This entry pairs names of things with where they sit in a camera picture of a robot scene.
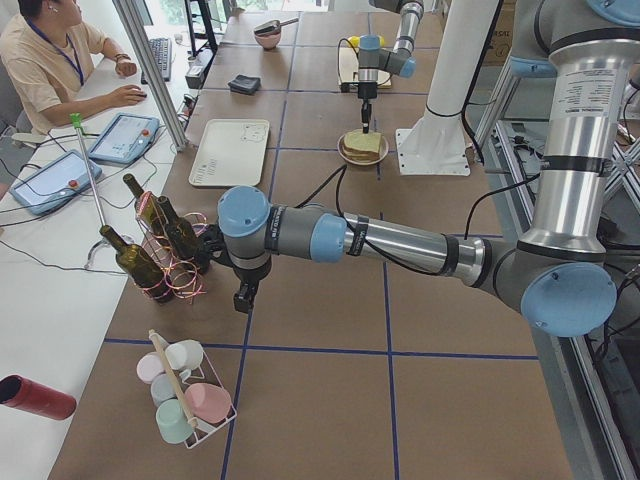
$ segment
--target wine bottle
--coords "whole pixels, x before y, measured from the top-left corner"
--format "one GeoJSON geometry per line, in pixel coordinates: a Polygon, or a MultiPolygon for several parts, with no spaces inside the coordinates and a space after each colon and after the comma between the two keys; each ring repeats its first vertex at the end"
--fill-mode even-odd
{"type": "Polygon", "coordinates": [[[199,248],[200,243],[193,226],[183,217],[179,217],[173,205],[165,196],[158,198],[158,205],[164,213],[166,222],[164,233],[171,244],[176,257],[193,262],[199,273],[209,270],[209,258],[199,248]]]}
{"type": "Polygon", "coordinates": [[[144,194],[143,188],[140,186],[136,177],[127,173],[122,177],[124,183],[126,183],[133,196],[136,198],[136,212],[139,213],[140,220],[144,223],[145,227],[153,233],[158,243],[162,246],[168,247],[169,242],[164,238],[164,229],[162,228],[162,219],[160,218],[160,207],[158,206],[158,198],[151,193],[147,197],[146,204],[140,210],[140,202],[142,201],[142,195],[144,194]]]}
{"type": "Polygon", "coordinates": [[[159,303],[168,302],[174,297],[173,290],[165,281],[164,272],[140,245],[128,244],[109,225],[102,226],[100,235],[116,249],[116,263],[148,296],[159,303]]]}

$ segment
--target black wallet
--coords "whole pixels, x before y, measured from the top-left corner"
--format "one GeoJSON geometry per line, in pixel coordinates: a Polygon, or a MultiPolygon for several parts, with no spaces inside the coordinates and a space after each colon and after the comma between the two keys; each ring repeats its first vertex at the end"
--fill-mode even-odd
{"type": "Polygon", "coordinates": [[[247,77],[238,75],[227,85],[232,92],[244,93],[245,95],[253,95],[260,88],[260,77],[247,77]]]}

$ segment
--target keyboard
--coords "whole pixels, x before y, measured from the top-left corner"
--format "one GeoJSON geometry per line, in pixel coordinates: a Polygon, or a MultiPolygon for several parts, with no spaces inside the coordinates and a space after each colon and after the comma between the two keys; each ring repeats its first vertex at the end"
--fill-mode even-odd
{"type": "MultiPolygon", "coordinates": [[[[171,80],[171,39],[170,38],[150,38],[149,47],[153,52],[153,58],[160,69],[162,78],[165,82],[171,80]]],[[[147,79],[142,72],[142,78],[140,80],[146,84],[147,79]]]]}

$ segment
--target red can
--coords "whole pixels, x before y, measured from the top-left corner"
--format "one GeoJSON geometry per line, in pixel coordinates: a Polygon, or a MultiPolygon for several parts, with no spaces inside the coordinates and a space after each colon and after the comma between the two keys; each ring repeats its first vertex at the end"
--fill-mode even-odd
{"type": "Polygon", "coordinates": [[[71,395],[20,375],[0,380],[0,404],[54,420],[64,420],[76,410],[76,399],[71,395]]]}

